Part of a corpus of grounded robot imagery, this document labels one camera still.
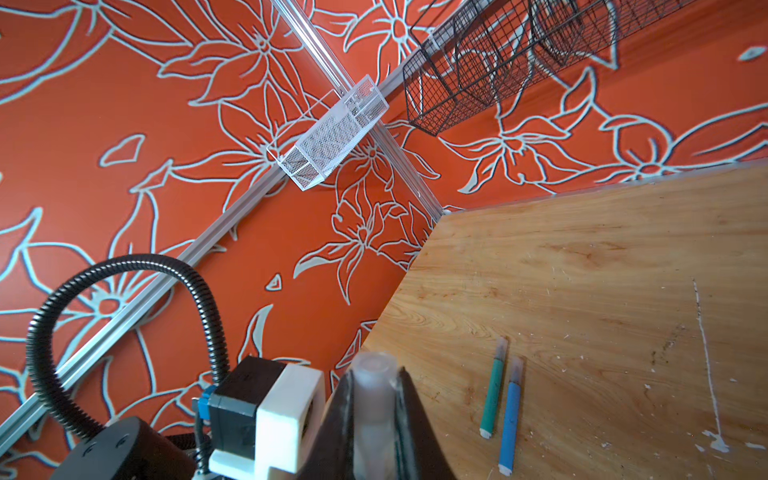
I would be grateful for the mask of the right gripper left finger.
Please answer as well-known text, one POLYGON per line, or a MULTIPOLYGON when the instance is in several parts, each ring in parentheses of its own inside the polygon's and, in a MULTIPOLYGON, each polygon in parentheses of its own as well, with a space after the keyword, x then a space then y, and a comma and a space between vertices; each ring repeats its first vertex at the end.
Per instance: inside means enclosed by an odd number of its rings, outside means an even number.
POLYGON ((354 479, 354 373, 341 378, 298 480, 354 479))

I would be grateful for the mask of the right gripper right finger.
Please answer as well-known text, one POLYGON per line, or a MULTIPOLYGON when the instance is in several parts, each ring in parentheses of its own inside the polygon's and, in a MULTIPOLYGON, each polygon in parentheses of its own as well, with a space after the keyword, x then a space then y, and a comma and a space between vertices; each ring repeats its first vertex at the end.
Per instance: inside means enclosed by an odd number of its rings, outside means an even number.
POLYGON ((411 375, 402 367, 395 381, 396 478, 455 479, 440 448, 411 375))

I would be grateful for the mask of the green pen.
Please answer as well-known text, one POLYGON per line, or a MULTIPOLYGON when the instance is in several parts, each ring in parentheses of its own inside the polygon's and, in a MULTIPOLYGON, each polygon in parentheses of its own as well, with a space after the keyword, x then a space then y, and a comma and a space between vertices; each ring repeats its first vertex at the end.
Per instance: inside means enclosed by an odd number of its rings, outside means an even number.
POLYGON ((508 346, 508 339, 500 337, 495 347, 489 386, 479 427, 479 433, 483 439, 490 439, 494 433, 508 346))

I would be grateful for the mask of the blue pen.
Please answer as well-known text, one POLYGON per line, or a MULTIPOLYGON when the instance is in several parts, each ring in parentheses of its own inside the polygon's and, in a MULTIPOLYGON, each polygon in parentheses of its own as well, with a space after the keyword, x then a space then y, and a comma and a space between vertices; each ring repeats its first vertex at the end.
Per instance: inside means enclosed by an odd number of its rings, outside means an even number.
POLYGON ((509 377, 506 389, 506 403, 502 439, 498 462, 499 473, 510 477, 514 470, 516 436, 521 403, 521 383, 524 371, 524 361, 513 357, 508 365, 509 377))

